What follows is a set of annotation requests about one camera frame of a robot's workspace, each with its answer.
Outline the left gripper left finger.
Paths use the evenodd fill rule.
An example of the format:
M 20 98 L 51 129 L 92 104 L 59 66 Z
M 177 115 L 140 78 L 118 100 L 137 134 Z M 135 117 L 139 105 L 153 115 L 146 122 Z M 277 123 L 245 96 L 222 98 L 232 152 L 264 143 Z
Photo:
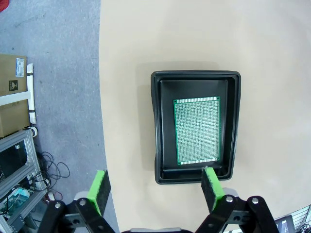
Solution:
M 50 201 L 41 223 L 39 233 L 73 233 L 85 227 L 90 233 L 113 233 L 104 219 L 104 211 L 111 191 L 107 170 L 99 170 L 86 197 L 73 200 Z

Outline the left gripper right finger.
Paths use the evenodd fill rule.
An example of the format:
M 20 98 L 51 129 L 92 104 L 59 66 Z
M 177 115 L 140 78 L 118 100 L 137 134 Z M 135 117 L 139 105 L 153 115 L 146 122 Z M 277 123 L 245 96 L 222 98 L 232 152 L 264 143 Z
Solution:
M 279 232 L 264 198 L 251 196 L 242 200 L 226 194 L 213 168 L 203 168 L 201 188 L 209 215 L 198 227 L 197 233 L 222 233 L 229 224 L 238 225 L 243 233 Z

